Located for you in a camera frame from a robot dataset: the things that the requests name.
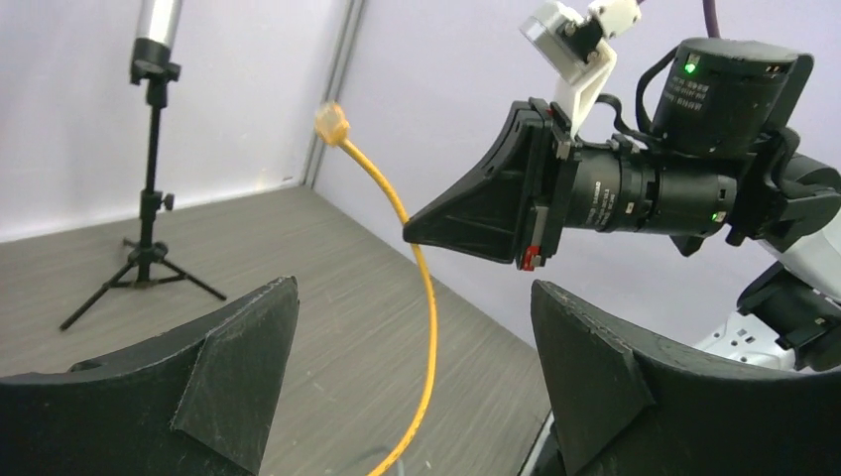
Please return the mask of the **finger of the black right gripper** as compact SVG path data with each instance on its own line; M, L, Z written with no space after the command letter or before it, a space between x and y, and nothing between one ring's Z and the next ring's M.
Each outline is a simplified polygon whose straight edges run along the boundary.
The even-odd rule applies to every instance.
M533 108L514 104L483 158L404 225L404 241L512 263L532 138Z

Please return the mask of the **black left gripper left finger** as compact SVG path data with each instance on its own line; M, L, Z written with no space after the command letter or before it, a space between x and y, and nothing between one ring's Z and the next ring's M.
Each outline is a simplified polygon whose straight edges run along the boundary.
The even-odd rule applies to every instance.
M295 336L297 280L63 373L1 381L5 475L256 475Z

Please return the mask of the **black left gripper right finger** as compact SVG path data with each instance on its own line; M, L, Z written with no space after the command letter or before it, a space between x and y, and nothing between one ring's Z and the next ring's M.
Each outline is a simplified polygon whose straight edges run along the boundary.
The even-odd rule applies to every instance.
M547 282L531 316L554 417L540 475L836 475L840 376L714 356Z

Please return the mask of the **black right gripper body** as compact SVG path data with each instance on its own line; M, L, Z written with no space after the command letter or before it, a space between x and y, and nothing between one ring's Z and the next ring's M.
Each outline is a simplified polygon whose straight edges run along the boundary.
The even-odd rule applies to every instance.
M554 255L567 228L666 235L685 255L718 232L737 194L734 177L672 154L639 149L616 121L603 143L573 138L554 103L530 99L541 119L531 134L522 268Z

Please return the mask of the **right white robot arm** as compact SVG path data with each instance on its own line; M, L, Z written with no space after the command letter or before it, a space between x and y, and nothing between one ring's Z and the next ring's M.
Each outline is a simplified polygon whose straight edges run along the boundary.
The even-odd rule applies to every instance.
M405 241L541 267L567 228L666 235L683 256L725 230L775 262L699 343L779 370L840 365L840 175L798 152L787 126L813 57L752 41L692 38L645 72L667 72L657 111L581 139L558 102L515 102L483 159L412 216Z

